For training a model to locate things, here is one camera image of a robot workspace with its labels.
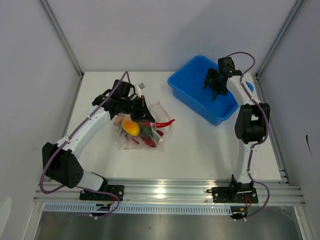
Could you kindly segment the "yellow orange toy fruit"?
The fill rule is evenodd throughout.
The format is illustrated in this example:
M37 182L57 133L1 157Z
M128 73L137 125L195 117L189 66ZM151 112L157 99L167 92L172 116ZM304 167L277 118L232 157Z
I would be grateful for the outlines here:
M138 136L140 134L140 126L130 118L124 118L121 122L123 130L131 136Z

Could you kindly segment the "red toy chili pepper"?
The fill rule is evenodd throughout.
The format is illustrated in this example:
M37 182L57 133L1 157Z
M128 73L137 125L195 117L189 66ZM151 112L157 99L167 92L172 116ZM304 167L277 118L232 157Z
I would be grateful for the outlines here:
M146 127L155 127L155 128L166 128L172 125L172 123L175 121L175 119L171 119L167 122L147 122L147 121L141 121L140 124L142 126Z

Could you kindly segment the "clear zip top bag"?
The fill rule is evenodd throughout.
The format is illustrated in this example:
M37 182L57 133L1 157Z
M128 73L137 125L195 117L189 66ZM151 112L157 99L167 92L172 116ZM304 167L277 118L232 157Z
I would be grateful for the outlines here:
M157 148L163 141L164 135L172 128L175 121L171 118L162 104L148 106L155 121L133 122L128 114L120 114L113 121L114 140L120 150L136 150L142 148Z

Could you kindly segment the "green toy chili pepper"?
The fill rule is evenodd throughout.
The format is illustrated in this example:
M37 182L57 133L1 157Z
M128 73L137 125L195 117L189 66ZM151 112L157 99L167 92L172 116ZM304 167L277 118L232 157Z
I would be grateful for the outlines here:
M218 88L218 86L217 86L217 84L216 84L216 79L212 79L212 80L211 80L210 87L211 87L212 90L213 90L213 98L212 98L212 101L214 101L214 100L217 98L218 93L219 93L219 91L218 91L219 88Z

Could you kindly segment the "red toy lobster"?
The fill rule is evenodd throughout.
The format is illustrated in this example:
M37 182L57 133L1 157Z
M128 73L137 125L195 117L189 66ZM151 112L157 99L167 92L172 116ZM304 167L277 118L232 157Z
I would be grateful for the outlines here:
M152 136L142 132L137 136L128 134L123 129L116 134L116 145L120 150L137 150L142 148L156 148L163 139L156 134Z

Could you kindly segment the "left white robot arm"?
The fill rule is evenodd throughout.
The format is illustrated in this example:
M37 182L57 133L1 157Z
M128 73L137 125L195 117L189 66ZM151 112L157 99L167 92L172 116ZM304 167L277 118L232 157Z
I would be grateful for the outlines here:
M111 89L93 100L86 117L71 133L43 146L41 179L48 177L70 189L89 189L97 200L105 199L109 188L103 184L104 178L84 170L78 159L98 131L120 114L129 115L134 122L155 120L145 97L136 93L136 86L116 79Z

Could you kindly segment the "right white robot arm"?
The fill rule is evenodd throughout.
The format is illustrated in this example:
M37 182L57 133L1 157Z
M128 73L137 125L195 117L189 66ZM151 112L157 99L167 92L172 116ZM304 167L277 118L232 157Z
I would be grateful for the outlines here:
M235 172L228 187L215 187L212 191L219 197L226 194L232 201L239 202L254 193L254 180L251 163L254 150L263 144L269 134L270 106L261 103L243 80L240 70L219 72L213 68L207 70L203 88L210 87L214 96L231 92L239 106L234 132L239 140L239 151Z

